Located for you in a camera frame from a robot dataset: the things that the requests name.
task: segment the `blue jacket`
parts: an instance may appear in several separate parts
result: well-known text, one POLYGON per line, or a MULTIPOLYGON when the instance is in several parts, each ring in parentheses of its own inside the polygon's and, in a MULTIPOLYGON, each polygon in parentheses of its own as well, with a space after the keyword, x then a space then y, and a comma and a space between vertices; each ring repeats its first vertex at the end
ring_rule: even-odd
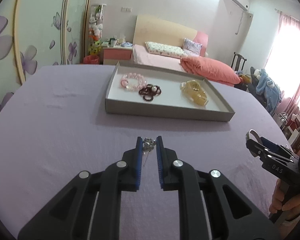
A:
POLYGON ((277 109, 277 106, 281 102, 281 90, 276 83, 269 78, 266 70, 261 69, 261 78, 256 87, 256 93, 258 95, 264 94, 267 99, 266 110, 272 116, 274 111, 277 109))

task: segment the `headboard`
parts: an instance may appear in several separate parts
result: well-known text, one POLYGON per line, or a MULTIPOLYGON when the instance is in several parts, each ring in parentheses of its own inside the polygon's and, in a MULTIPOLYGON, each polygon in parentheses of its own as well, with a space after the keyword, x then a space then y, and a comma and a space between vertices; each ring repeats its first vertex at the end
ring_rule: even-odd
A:
POLYGON ((165 21, 152 15, 138 15, 133 44, 144 46, 146 41, 182 47, 184 38, 203 44, 200 55, 205 53, 208 36, 181 24, 165 21))

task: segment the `silver pin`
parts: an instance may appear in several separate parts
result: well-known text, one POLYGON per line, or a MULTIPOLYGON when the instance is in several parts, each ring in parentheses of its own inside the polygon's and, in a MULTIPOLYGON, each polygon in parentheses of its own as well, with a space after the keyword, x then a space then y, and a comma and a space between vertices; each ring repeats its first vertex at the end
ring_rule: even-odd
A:
POLYGON ((153 138, 145 138, 145 139, 143 140, 143 148, 142 148, 142 150, 143 150, 143 155, 145 155, 146 152, 148 152, 148 155, 147 155, 147 157, 146 157, 146 161, 147 161, 147 159, 148 159, 149 153, 154 149, 154 146, 155 146, 155 145, 156 145, 156 142, 155 142, 155 140, 154 140, 153 138))

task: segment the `curtain rod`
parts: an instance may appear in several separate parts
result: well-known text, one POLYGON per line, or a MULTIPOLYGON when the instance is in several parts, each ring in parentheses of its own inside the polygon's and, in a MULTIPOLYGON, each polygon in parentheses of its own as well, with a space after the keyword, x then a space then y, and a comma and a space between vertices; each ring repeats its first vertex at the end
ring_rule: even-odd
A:
POLYGON ((283 11, 280 11, 280 10, 278 10, 278 9, 276 9, 276 8, 274 8, 274 10, 275 10, 277 13, 283 13, 283 14, 288 15, 288 16, 290 16, 291 18, 293 18, 293 19, 295 19, 295 20, 297 20, 297 21, 300 22, 299 19, 297 19, 297 18, 295 18, 295 17, 293 17, 293 16, 291 16, 291 15, 289 15, 289 14, 286 14, 286 13, 284 13, 283 11))

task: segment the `metal pivot bolt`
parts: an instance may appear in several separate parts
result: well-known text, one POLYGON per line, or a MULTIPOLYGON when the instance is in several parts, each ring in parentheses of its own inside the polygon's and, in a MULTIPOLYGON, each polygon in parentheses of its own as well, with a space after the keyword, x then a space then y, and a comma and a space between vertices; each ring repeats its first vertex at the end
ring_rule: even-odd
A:
POLYGON ((81 179, 86 179, 87 177, 89 177, 89 172, 87 172, 87 171, 81 171, 81 172, 79 173, 79 177, 80 177, 81 179))
POLYGON ((221 173, 220 171, 217 171, 217 170, 213 170, 210 172, 211 176, 214 177, 214 178, 219 178, 221 176, 221 173))
POLYGON ((181 167, 183 165, 183 162, 181 160, 175 160, 173 162, 173 166, 175 167, 181 167))
POLYGON ((124 168, 125 166, 127 166, 127 163, 125 161, 119 161, 119 162, 117 162, 117 167, 124 168))

